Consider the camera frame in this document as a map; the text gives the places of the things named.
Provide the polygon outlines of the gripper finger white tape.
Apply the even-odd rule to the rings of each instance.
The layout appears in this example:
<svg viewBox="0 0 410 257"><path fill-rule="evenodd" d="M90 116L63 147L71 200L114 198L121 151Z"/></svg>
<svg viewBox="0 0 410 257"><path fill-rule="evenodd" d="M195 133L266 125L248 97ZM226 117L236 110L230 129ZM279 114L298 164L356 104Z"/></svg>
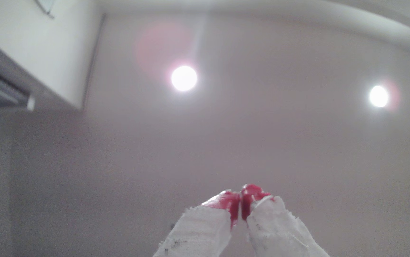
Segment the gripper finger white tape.
<svg viewBox="0 0 410 257"><path fill-rule="evenodd" d="M219 257L238 222L241 194L225 190L185 210L154 257Z"/></svg>
<svg viewBox="0 0 410 257"><path fill-rule="evenodd" d="M257 257L329 257L303 221L293 215L280 196L254 184L241 191L242 219Z"/></svg>

